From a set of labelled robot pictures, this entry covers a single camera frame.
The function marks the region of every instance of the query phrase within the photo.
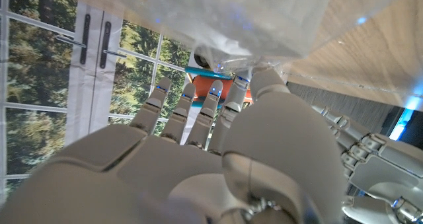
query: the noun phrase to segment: translucent plastic bag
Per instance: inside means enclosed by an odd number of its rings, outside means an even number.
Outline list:
[[[194,47],[205,48],[201,54],[215,71],[306,57],[391,1],[122,0],[144,19],[168,28],[173,38],[192,38]]]

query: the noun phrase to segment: green foliage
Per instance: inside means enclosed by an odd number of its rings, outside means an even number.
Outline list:
[[[66,114],[8,108],[7,173],[24,174],[64,144]]]
[[[9,0],[10,11],[75,31],[76,0]]]
[[[133,56],[118,59],[114,75],[110,112],[135,113],[150,93],[154,63]]]
[[[161,131],[163,131],[163,128],[165,128],[165,125],[166,125],[166,122],[157,122],[153,135],[160,135]]]
[[[22,184],[24,179],[6,180],[6,196],[9,198],[11,194]]]
[[[187,50],[180,42],[163,37],[160,60],[179,67],[186,67],[190,61],[190,50]]]
[[[74,31],[76,6],[76,0],[10,0],[9,10]],[[72,46],[49,30],[9,20],[7,101],[65,108]],[[8,174],[31,172],[63,147],[66,114],[8,108],[6,123]],[[7,181],[9,190],[15,182]]]
[[[13,19],[9,30],[8,102],[66,107],[72,46]]]
[[[124,20],[120,35],[120,47],[155,58],[159,37],[159,33]]]
[[[127,118],[108,118],[108,124],[124,124],[129,125],[131,122],[130,119]],[[154,129],[153,135],[160,135],[163,128],[165,128],[166,122],[157,122],[156,128]]]
[[[185,73],[163,65],[158,65],[156,83],[158,83],[163,77],[168,77],[172,81],[171,90],[169,91],[165,105],[161,110],[161,117],[168,118],[178,103],[184,89]]]
[[[124,124],[124,125],[129,125],[131,122],[130,119],[127,118],[108,118],[108,124],[112,125],[112,124]]]

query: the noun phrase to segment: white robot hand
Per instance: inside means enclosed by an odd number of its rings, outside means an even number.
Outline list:
[[[163,78],[129,126],[96,131],[34,172],[0,223],[337,223],[346,182],[325,119],[273,69],[254,74],[254,104],[239,112],[248,74],[237,75],[209,152],[222,83],[179,145],[194,87],[157,137],[171,85]]]
[[[330,128],[342,150],[348,181],[369,196],[386,202],[349,197],[344,203],[344,212],[369,224],[390,223],[380,222],[381,210],[391,223],[423,221],[423,151],[370,133],[329,107],[314,105],[313,108],[331,123]]]

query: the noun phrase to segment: blue light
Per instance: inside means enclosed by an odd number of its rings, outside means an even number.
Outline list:
[[[389,138],[396,141],[398,140],[403,132],[405,131],[405,126],[407,125],[408,121],[410,121],[412,113],[414,111],[410,109],[405,109],[401,117],[399,118],[397,124],[395,125],[394,129],[392,130]]]
[[[357,24],[360,25],[360,24],[365,23],[366,21],[367,21],[366,17],[361,17],[361,18],[357,19]]]
[[[403,134],[405,127],[403,126],[395,126],[392,133],[389,135],[389,138],[396,141],[398,138]]]
[[[164,91],[166,91],[166,92],[167,92],[167,90],[166,90],[166,89],[164,89],[164,88],[162,88],[162,87],[160,87],[160,86],[157,86],[157,88],[159,88],[159,89],[163,89]]]
[[[398,204],[398,200],[394,201],[394,204],[392,204],[392,207],[395,208],[395,206]]]

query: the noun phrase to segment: tree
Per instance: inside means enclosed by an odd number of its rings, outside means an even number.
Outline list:
[[[14,13],[74,30],[76,0],[10,0]],[[66,107],[72,46],[10,19],[7,101]],[[8,108],[7,173],[30,172],[63,147],[66,115]]]

